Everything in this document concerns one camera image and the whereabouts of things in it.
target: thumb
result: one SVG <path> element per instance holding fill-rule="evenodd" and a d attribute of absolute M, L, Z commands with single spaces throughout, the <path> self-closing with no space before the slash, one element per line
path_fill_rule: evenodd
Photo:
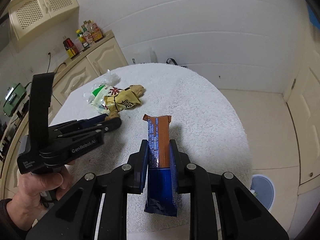
<path fill-rule="evenodd" d="M 30 183 L 29 192 L 38 194 L 42 191 L 53 190 L 63 183 L 63 177 L 60 173 L 33 174 L 34 183 Z"/>

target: silver screw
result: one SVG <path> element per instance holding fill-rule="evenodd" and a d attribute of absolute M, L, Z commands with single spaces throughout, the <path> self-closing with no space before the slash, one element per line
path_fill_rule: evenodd
<path fill-rule="evenodd" d="M 187 164 L 187 168 L 188 168 L 189 170 L 195 170 L 196 167 L 197 167 L 197 166 L 196 166 L 194 163 L 188 163 L 188 164 Z"/>
<path fill-rule="evenodd" d="M 226 178 L 226 179 L 232 179 L 233 178 L 233 174 L 229 171 L 225 172 L 223 174 L 223 176 Z"/>
<path fill-rule="evenodd" d="M 84 176 L 84 178 L 85 178 L 86 180 L 92 180 L 92 179 L 94 178 L 94 174 L 93 174 L 93 173 L 87 173 L 87 174 Z"/>
<path fill-rule="evenodd" d="M 130 164 L 123 164 L 121 167 L 124 171 L 128 171 L 131 169 L 131 165 Z"/>

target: green appliance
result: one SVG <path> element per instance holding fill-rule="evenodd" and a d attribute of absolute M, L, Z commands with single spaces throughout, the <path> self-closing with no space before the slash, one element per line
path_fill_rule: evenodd
<path fill-rule="evenodd" d="M 8 93 L 4 99 L 3 111 L 8 117 L 12 117 L 22 99 L 26 96 L 27 91 L 21 83 L 13 84 L 8 88 Z"/>

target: human hand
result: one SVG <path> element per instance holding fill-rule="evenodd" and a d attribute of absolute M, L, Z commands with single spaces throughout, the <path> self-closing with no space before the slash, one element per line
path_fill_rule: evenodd
<path fill-rule="evenodd" d="M 22 230 L 29 230 L 45 207 L 40 202 L 40 192 L 57 189 L 59 200 L 70 189 L 72 177 L 65 166 L 60 173 L 32 174 L 19 176 L 18 192 L 7 204 L 7 212 L 15 225 Z"/>

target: white fuzzy cloth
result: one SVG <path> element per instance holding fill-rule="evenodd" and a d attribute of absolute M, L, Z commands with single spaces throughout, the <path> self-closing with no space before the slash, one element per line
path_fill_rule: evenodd
<path fill-rule="evenodd" d="M 250 186 L 252 162 L 246 134 L 233 107 L 214 85 L 175 65 L 130 65 L 112 73 L 121 78 L 116 87 L 124 89 L 136 84 L 145 87 L 146 92 L 140 98 L 142 104 L 121 111 L 121 127 L 105 134 L 103 146 L 77 160 L 72 169 L 75 181 L 88 172 L 101 175 L 126 163 L 129 155 L 139 150 L 141 140 L 148 138 L 148 123 L 142 120 L 147 114 L 172 116 L 170 139 L 176 140 L 178 149 L 188 154 L 193 163 L 217 174 L 231 171 Z M 100 76 L 72 92 L 52 125 L 98 115 L 83 94 L 103 79 Z M 147 183 L 143 194 L 128 195 L 128 239 L 189 238 L 189 194 L 176 199 L 177 218 L 145 213 L 146 199 Z"/>

